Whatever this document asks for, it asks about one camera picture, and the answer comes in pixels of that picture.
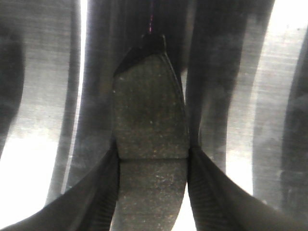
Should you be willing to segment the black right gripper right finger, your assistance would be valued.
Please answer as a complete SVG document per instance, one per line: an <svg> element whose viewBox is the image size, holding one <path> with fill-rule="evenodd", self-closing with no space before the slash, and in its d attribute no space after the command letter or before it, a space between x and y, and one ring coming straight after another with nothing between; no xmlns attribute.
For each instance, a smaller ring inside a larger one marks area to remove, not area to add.
<svg viewBox="0 0 308 231"><path fill-rule="evenodd" d="M306 231L228 178L202 151L189 149L188 192L198 231Z"/></svg>

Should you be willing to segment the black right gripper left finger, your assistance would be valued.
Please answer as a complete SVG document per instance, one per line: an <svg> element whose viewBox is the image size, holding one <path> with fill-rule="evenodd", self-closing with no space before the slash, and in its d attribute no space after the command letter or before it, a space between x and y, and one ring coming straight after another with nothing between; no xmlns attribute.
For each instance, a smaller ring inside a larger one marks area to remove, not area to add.
<svg viewBox="0 0 308 231"><path fill-rule="evenodd" d="M6 231L108 231L118 197L119 158L112 143L99 163L74 187Z"/></svg>

